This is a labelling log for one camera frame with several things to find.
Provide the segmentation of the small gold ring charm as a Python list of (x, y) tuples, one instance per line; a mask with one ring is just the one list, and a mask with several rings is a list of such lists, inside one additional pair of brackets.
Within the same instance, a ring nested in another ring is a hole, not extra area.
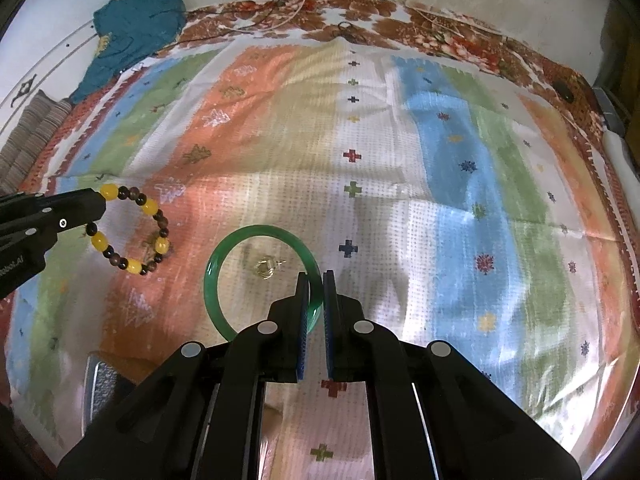
[(285, 260), (273, 256), (264, 255), (254, 265), (254, 272), (263, 281), (270, 280), (277, 270), (285, 264)]

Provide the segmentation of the green jade bangle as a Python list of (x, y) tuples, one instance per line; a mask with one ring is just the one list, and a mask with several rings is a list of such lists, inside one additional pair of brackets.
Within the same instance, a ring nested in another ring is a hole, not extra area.
[(277, 226), (268, 226), (268, 224), (244, 226), (244, 228), (231, 232), (210, 254), (203, 278), (204, 304), (210, 322), (213, 323), (225, 341), (232, 341), (238, 334), (222, 312), (218, 296), (219, 275), (224, 260), (230, 255), (230, 252), (239, 244), (253, 237), (270, 237), (288, 245), (303, 263), (310, 287), (307, 308), (307, 333), (310, 334), (318, 323), (323, 306), (323, 283), (318, 262), (310, 249), (297, 236)]

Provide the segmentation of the striped brown pillow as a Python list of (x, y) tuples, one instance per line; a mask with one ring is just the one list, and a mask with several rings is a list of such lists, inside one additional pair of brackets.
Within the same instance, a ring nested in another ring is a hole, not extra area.
[(36, 93), (1, 149), (2, 195), (18, 190), (72, 108), (68, 99), (53, 101), (41, 90)]

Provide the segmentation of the silver metal tin box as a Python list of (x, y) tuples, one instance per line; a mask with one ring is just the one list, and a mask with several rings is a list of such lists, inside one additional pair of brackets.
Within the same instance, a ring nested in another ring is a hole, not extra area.
[(136, 385), (120, 374), (112, 364), (108, 364), (103, 356), (99, 356), (96, 352), (90, 353), (82, 398), (82, 434), (86, 434), (91, 424), (105, 410), (122, 402), (134, 388)]

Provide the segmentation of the striped colourful cloth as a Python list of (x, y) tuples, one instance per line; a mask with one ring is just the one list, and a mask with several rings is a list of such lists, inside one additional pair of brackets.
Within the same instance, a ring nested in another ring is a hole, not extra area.
[(57, 462), (86, 364), (131, 374), (218, 344), (214, 248), (297, 236), (372, 321), (450, 341), (590, 474), (632, 412), (638, 234), (613, 169), (551, 89), (401, 50), (243, 40), (149, 60), (76, 107), (23, 188), (140, 188), (169, 252), (135, 276), (81, 230), (10, 300), (15, 416)]

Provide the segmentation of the teal garment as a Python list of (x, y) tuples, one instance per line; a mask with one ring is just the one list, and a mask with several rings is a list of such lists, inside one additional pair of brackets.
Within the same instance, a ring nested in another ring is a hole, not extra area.
[(183, 0), (112, 0), (93, 14), (99, 47), (70, 95), (77, 105), (114, 77), (176, 40), (186, 24)]

